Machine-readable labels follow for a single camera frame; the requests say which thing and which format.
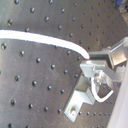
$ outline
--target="white wire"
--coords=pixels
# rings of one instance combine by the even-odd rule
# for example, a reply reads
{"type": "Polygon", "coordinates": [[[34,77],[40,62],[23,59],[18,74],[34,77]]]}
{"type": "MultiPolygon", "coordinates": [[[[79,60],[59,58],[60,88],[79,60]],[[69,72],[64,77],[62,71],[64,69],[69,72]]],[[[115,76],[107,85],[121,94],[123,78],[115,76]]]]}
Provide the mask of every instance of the white wire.
{"type": "Polygon", "coordinates": [[[98,102],[104,102],[105,100],[107,100],[112,94],[113,94],[113,90],[111,90],[105,97],[103,98],[100,98],[98,95],[97,95],[97,92],[96,92],[96,85],[94,83],[94,78],[91,78],[91,89],[92,89],[92,94],[95,98],[95,100],[97,100],[98,102]]]}
{"type": "Polygon", "coordinates": [[[16,39],[16,40],[25,40],[30,42],[54,45],[57,47],[67,48],[75,52],[78,52],[85,59],[90,58],[86,50],[77,44],[74,44],[70,41],[44,36],[40,34],[26,33],[26,32],[13,31],[13,30],[0,30],[0,39],[16,39]]]}

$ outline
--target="screw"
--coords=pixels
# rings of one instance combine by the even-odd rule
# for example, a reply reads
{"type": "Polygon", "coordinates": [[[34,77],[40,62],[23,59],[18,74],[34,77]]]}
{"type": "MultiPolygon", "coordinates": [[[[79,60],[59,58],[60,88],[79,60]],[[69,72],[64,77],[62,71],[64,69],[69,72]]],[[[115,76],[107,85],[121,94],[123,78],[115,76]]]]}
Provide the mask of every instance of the screw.
{"type": "Polygon", "coordinates": [[[48,16],[45,17],[45,21],[46,21],[46,22],[49,21],[49,17],[48,17],[48,16]]]}
{"type": "Polygon", "coordinates": [[[80,56],[77,57],[77,60],[80,60],[80,56]]]}
{"type": "Polygon", "coordinates": [[[53,3],[53,0],[49,0],[49,4],[52,4],[53,3]]]}
{"type": "Polygon", "coordinates": [[[96,115],[96,112],[94,112],[93,115],[95,116],[96,115]]]}
{"type": "Polygon", "coordinates": [[[90,19],[90,21],[92,22],[92,18],[90,19]]]}
{"type": "Polygon", "coordinates": [[[5,49],[7,48],[7,44],[6,44],[6,43],[2,43],[2,44],[1,44],[1,48],[2,48],[3,50],[5,50],[5,49]]]}
{"type": "Polygon", "coordinates": [[[61,109],[58,109],[57,112],[60,114],[61,113],[61,109]]]}
{"type": "Polygon", "coordinates": [[[96,38],[96,41],[98,41],[98,38],[96,38]]]}
{"type": "Polygon", "coordinates": [[[20,55],[23,57],[24,56],[24,51],[20,51],[20,55]]]}
{"type": "Polygon", "coordinates": [[[37,84],[37,82],[34,80],[34,81],[32,81],[32,85],[33,86],[36,86],[36,84],[37,84]]]}
{"type": "Polygon", "coordinates": [[[76,18],[75,18],[75,17],[73,17],[73,18],[72,18],[72,21],[75,21],[75,19],[76,19],[76,18]]]}
{"type": "Polygon", "coordinates": [[[44,111],[47,112],[47,111],[48,111],[48,107],[45,107],[45,108],[44,108],[44,111]]]}
{"type": "Polygon", "coordinates": [[[62,13],[64,13],[64,12],[65,12],[65,9],[64,9],[64,8],[63,8],[63,9],[61,9],[61,12],[62,12],[62,13]]]}
{"type": "Polygon", "coordinates": [[[25,32],[29,32],[29,28],[26,28],[26,29],[25,29],[25,32]]]}
{"type": "Polygon", "coordinates": [[[58,26],[58,29],[59,29],[59,30],[61,30],[61,29],[62,29],[62,26],[61,26],[61,25],[59,25],[59,26],[58,26]]]}
{"type": "Polygon", "coordinates": [[[81,115],[82,114],[82,112],[79,112],[79,115],[81,115]]]}
{"type": "Polygon", "coordinates": [[[90,50],[90,47],[88,46],[88,50],[90,50]]]}
{"type": "Polygon", "coordinates": [[[13,24],[13,20],[12,19],[9,19],[8,20],[8,25],[11,26],[13,24]]]}
{"type": "Polygon", "coordinates": [[[78,77],[78,74],[75,75],[75,78],[77,78],[77,77],[78,77]]]}
{"type": "Polygon", "coordinates": [[[70,33],[69,36],[72,37],[73,36],[73,33],[70,33]]]}
{"type": "Polygon", "coordinates": [[[77,3],[74,3],[74,6],[76,7],[77,6],[77,3]]]}
{"type": "Polygon", "coordinates": [[[19,4],[19,0],[14,0],[14,3],[15,4],[19,4]]]}
{"type": "Polygon", "coordinates": [[[92,33],[91,33],[91,32],[89,32],[89,35],[92,35],[92,33]]]}
{"type": "Polygon", "coordinates": [[[90,114],[90,112],[87,112],[87,116],[90,114]]]}
{"type": "Polygon", "coordinates": [[[67,55],[69,55],[70,54],[70,51],[67,51],[67,55]]]}
{"type": "Polygon", "coordinates": [[[75,117],[75,116],[76,116],[76,111],[75,111],[75,110],[71,110],[70,115],[71,115],[72,117],[75,117]]]}
{"type": "Polygon", "coordinates": [[[14,106],[16,104],[16,100],[15,99],[12,99],[11,100],[11,105],[14,106]]]}
{"type": "Polygon", "coordinates": [[[15,76],[16,81],[19,81],[19,79],[20,79],[20,76],[15,76]]]}
{"type": "Polygon", "coordinates": [[[8,128],[12,128],[12,126],[13,126],[13,125],[12,125],[11,123],[10,123],[10,124],[8,124],[8,128]]]}
{"type": "Polygon", "coordinates": [[[82,44],[82,40],[79,40],[79,43],[82,44]]]}
{"type": "Polygon", "coordinates": [[[35,8],[30,8],[30,12],[34,13],[35,12],[35,8]]]}
{"type": "Polygon", "coordinates": [[[51,68],[54,69],[55,68],[55,64],[51,65],[51,68]]]}
{"type": "Polygon", "coordinates": [[[36,59],[36,62],[37,62],[37,63],[40,63],[40,61],[41,61],[41,59],[40,59],[40,58],[36,59]]]}
{"type": "Polygon", "coordinates": [[[60,92],[61,92],[61,94],[64,94],[64,90],[61,90],[60,92]]]}
{"type": "Polygon", "coordinates": [[[29,105],[28,105],[28,108],[29,108],[29,109],[32,109],[32,108],[33,108],[33,105],[32,105],[32,104],[29,104],[29,105]]]}
{"type": "Polygon", "coordinates": [[[64,70],[64,74],[67,74],[68,73],[68,70],[64,70]]]}
{"type": "Polygon", "coordinates": [[[84,25],[81,25],[81,28],[83,29],[84,28],[84,25]]]}
{"type": "Polygon", "coordinates": [[[52,89],[52,86],[48,86],[47,89],[50,91],[52,89]]]}

